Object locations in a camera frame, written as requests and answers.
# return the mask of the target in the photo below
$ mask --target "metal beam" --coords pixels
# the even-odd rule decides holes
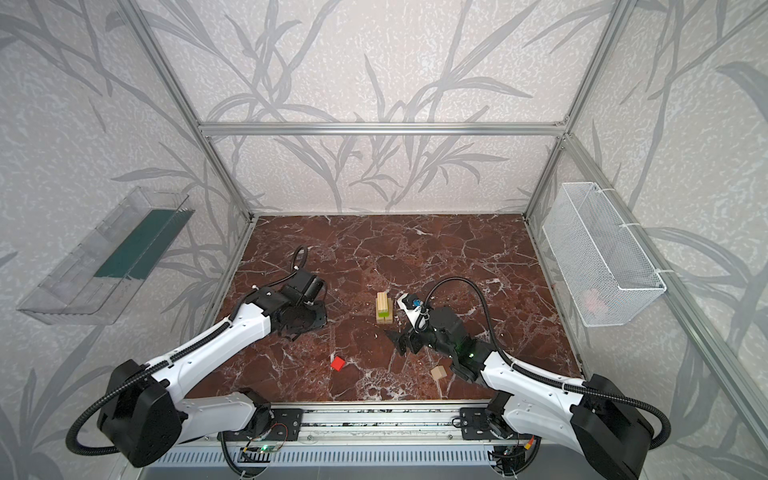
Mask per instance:
[[[200,121],[194,113],[192,104],[190,103],[184,91],[181,88],[181,83],[176,78],[174,71],[170,67],[170,63],[165,58],[165,54],[160,48],[160,44],[152,33],[151,27],[147,23],[147,19],[141,13],[141,8],[138,6],[135,0],[115,0],[118,4],[118,11],[125,21],[126,26],[133,32],[139,46],[144,50],[144,53],[149,57],[150,63],[157,72],[157,76],[165,85],[168,90],[168,94],[176,104],[181,116],[184,118],[184,122],[190,129],[190,132],[197,141],[197,146],[203,151],[206,159],[214,169],[216,175],[221,179],[224,187],[229,192],[233,199],[233,202],[240,209],[240,212],[250,220],[250,208],[248,203],[243,198],[240,190],[237,188],[234,180],[230,176],[224,163],[221,161],[213,146],[210,144],[198,129]]]
[[[571,104],[571,108],[568,109],[568,116],[565,118],[565,133],[572,133],[573,129],[581,116],[581,112],[584,111],[584,107],[587,106],[587,101],[594,87],[598,84],[600,76],[605,70],[605,65],[608,62],[611,53],[621,37],[621,33],[627,26],[629,17],[634,9],[637,0],[618,0],[614,9],[611,12],[611,16],[608,18],[608,22],[605,24],[603,35],[598,43],[598,47],[592,55],[587,71],[584,74],[584,78],[581,80],[574,101]]]
[[[571,156],[579,170],[588,181],[593,181],[600,188],[613,188],[603,171],[592,159],[584,145],[576,135],[569,134],[563,140],[565,151]],[[605,190],[605,194],[616,207],[618,213],[627,224],[638,223],[621,197],[615,190]],[[633,226],[637,242],[650,258],[656,268],[672,270],[672,266],[656,247],[645,229],[639,225]],[[752,380],[736,355],[725,343],[723,337],[714,329],[712,322],[702,311],[690,291],[675,273],[660,273],[667,284],[667,294],[664,298],[680,326],[696,346],[704,363],[717,378],[720,386],[735,410],[741,415],[746,427],[753,433],[755,439],[768,455],[768,400],[760,388]]]
[[[250,240],[250,236],[253,233],[253,228],[256,226],[256,220],[258,218],[259,217],[254,217],[246,224],[240,238],[237,239],[235,250],[230,252],[230,258],[227,259],[227,267],[224,269],[221,277],[219,277],[216,289],[213,291],[208,307],[205,309],[203,321],[197,327],[195,332],[196,335],[210,328],[210,326],[216,322],[217,314],[219,313],[219,310],[221,310],[221,304],[224,303],[224,299],[227,298],[227,291],[230,289],[232,280],[237,272],[237,267],[240,266],[240,260],[243,258],[245,248],[248,246],[248,240]]]
[[[226,135],[551,135],[562,122],[379,123],[379,122],[212,122],[200,124],[207,137]]]
[[[536,253],[536,260],[538,260],[541,271],[544,273],[544,280],[547,282],[549,294],[552,296],[552,301],[554,302],[554,309],[557,311],[558,317],[560,318],[560,324],[563,326],[563,330],[565,331],[565,338],[568,339],[568,344],[571,345],[571,352],[574,354],[574,358],[576,359],[576,365],[578,366],[579,370],[581,370],[581,374],[584,378],[591,378],[592,371],[585,367],[581,360],[581,353],[578,351],[578,344],[576,343],[576,335],[574,334],[568,322],[565,321],[565,315],[563,314],[565,312],[565,308],[563,308],[563,305],[560,303],[560,296],[557,294],[557,292],[554,291],[554,279],[552,279],[552,274],[547,268],[547,265],[544,263],[544,253],[538,246],[538,241],[536,241],[536,237],[531,230],[531,224],[528,222],[528,219],[525,219],[523,223],[525,224],[525,231],[528,232],[528,238],[531,239],[533,251]]]
[[[578,118],[581,116],[581,112],[584,111],[584,107],[587,106],[587,100],[589,99],[594,87],[597,85],[600,76],[605,69],[605,64],[608,58],[611,56],[611,52],[616,48],[621,32],[624,31],[624,27],[627,26],[630,14],[637,0],[617,0],[614,9],[611,11],[611,16],[608,17],[608,21],[603,29],[603,34],[600,37],[598,46],[594,50],[592,59],[587,66],[587,71],[584,73],[584,78],[581,79],[581,84],[576,91],[571,107],[568,109],[565,115],[565,129],[564,133],[573,133],[573,129],[576,126]],[[547,160],[547,164],[544,167],[544,172],[536,184],[536,188],[531,195],[531,199],[528,202],[528,206],[525,208],[525,217],[531,215],[533,208],[544,191],[544,185],[549,182],[552,172],[557,166],[557,162],[560,158],[560,142],[554,146],[554,150]]]

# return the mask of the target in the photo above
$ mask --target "brown marble surface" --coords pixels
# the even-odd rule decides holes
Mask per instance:
[[[429,349],[401,357],[377,325],[376,292],[416,292],[461,275],[484,291],[499,342],[515,357],[567,376],[579,371],[541,268],[519,215],[381,215],[261,217],[235,275],[220,318],[252,285],[285,275],[296,246],[310,247],[306,264],[329,284],[329,322],[296,342],[270,335],[212,372],[190,397],[225,395],[243,387],[271,402],[387,399],[488,399],[493,391],[456,378],[450,360]],[[448,304],[471,335],[488,341],[479,301],[464,283],[440,287],[433,306]],[[333,356],[347,364],[337,372]],[[443,365],[435,381],[429,370]]]

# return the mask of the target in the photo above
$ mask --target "wallpaper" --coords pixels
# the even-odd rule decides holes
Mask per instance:
[[[202,327],[246,227],[110,2],[0,5],[0,474],[107,478],[66,429],[112,368]],[[48,326],[19,301],[141,185],[190,195],[179,237],[111,326]],[[83,443],[104,445],[94,423]]]
[[[553,143],[350,135],[226,137],[216,147],[253,212],[521,213]]]
[[[604,167],[599,156],[595,160]],[[560,184],[586,180],[574,161],[562,154],[529,223],[586,376],[606,376],[625,395],[649,402],[669,416],[672,435],[648,453],[643,472],[649,480],[768,478],[768,458],[663,296],[625,326],[584,327],[541,225]],[[658,431],[658,421],[647,417]]]
[[[552,122],[614,0],[140,4],[203,121]],[[552,139],[216,142],[253,211],[519,213]]]
[[[576,131],[768,393],[768,2],[636,9]]]
[[[141,0],[204,121],[559,121],[614,0]]]

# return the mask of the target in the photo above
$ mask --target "green block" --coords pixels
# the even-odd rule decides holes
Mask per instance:
[[[192,213],[193,210],[150,210],[94,276],[146,280]]]

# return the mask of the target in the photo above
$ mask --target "transparent shelf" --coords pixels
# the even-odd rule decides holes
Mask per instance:
[[[595,183],[562,184],[542,228],[585,326],[625,325],[667,290]]]
[[[134,188],[18,310],[49,325],[111,325],[194,212],[188,197]]]

